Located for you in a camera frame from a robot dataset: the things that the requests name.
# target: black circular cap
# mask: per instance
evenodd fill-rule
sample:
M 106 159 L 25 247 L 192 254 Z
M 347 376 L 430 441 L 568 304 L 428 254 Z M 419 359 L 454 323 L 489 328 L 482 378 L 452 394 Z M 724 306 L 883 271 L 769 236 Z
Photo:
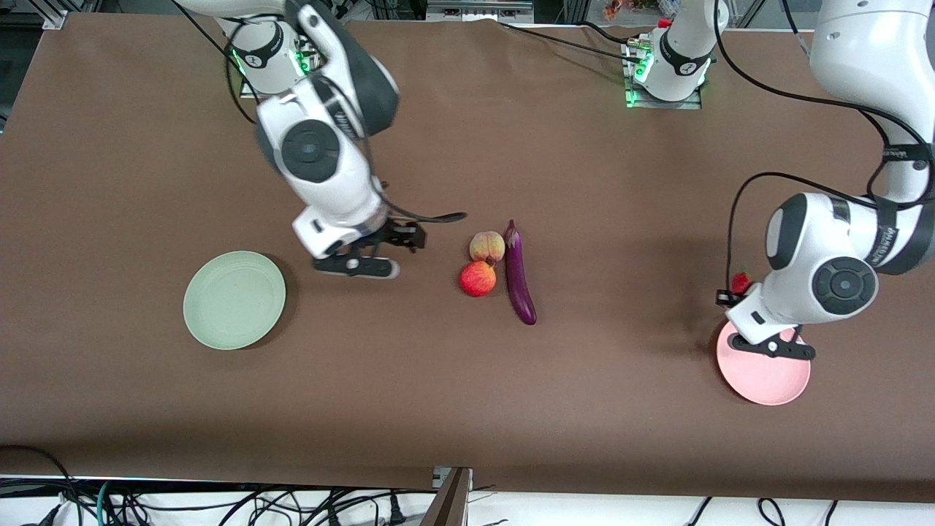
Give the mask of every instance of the black circular cap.
M 292 139 L 295 144 L 295 156 L 304 163 L 313 163 L 322 158 L 324 148 L 321 136 L 314 132 L 304 132 Z
M 324 183 L 338 170 L 338 135 L 322 121 L 294 125 L 286 132 L 280 152 L 289 173 L 304 181 Z
M 849 270 L 842 270 L 831 278 L 831 292 L 838 298 L 853 298 L 860 294 L 863 286 L 860 276 Z
M 812 294 L 826 312 L 848 315 L 873 299 L 877 277 L 867 262 L 856 257 L 826 261 L 812 278 Z

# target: robot arm label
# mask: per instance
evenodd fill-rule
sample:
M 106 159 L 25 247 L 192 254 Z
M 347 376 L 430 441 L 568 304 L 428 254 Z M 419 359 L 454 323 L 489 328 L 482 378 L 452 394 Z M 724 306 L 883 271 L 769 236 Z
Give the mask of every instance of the robot arm label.
M 666 62 L 672 65 L 672 69 L 675 70 L 675 74 L 679 77 L 690 77 L 693 73 L 698 71 L 699 67 L 704 67 L 711 56 L 710 51 L 697 58 L 688 58 L 678 53 L 669 44 L 668 31 L 663 33 L 662 37 L 659 39 L 659 52 L 662 53 Z
M 284 39 L 284 33 L 282 27 L 274 23 L 272 26 L 275 28 L 273 34 L 273 39 L 270 40 L 262 48 L 256 50 L 243 50 L 232 44 L 233 50 L 237 53 L 237 56 L 243 58 L 243 62 L 250 67 L 266 67 L 266 63 L 269 59 L 273 58 L 276 53 L 280 52 L 282 49 L 282 42 Z

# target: strawberry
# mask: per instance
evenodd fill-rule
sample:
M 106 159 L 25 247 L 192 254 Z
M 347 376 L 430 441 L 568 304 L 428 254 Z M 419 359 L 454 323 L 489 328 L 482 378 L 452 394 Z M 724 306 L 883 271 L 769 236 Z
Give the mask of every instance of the strawberry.
M 730 280 L 730 293 L 734 296 L 742 296 L 753 283 L 746 272 L 737 272 Z

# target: eggplant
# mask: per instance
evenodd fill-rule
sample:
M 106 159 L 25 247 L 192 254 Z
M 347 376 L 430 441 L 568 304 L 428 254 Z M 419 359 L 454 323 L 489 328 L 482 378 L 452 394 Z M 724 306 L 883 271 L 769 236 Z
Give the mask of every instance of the eggplant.
M 507 243 L 507 288 L 510 290 L 510 303 L 513 311 L 527 325 L 536 325 L 536 306 L 532 304 L 529 296 L 529 287 L 525 282 L 525 269 L 523 268 L 523 238 L 516 229 L 513 220 L 507 227 L 503 236 Z

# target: white robotic arm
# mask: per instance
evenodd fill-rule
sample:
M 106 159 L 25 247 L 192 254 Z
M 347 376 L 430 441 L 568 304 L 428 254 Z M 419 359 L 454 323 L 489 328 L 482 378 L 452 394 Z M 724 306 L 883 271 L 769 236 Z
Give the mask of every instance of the white robotic arm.
M 711 65 L 714 8 L 718 7 L 718 31 L 727 27 L 724 0 L 683 1 L 670 27 L 650 34 L 652 60 L 635 76 L 650 95 L 669 102 L 684 100 L 701 85 Z
M 935 252 L 935 205 L 914 204 L 931 197 L 930 10 L 928 0 L 824 3 L 811 55 L 819 83 L 840 99 L 899 117 L 927 144 L 877 119 L 888 142 L 884 196 L 797 194 L 772 215 L 766 236 L 772 272 L 727 311 L 747 343 L 775 347 L 785 329 L 859 314 L 876 298 L 877 273 L 902 274 Z
M 354 144 L 393 123 L 399 93 L 390 73 L 320 0 L 186 0 L 185 6 L 215 17 L 280 15 L 274 25 L 285 24 L 321 52 L 322 67 L 303 72 L 259 105 L 255 135 L 266 159 L 306 204 L 293 229 L 313 266 L 396 277 L 398 265 L 376 257 L 376 247 L 386 242 L 415 252 L 424 248 L 425 233 L 414 221 L 388 217 L 392 205 Z M 374 253 L 362 256 L 360 249 L 369 246 Z

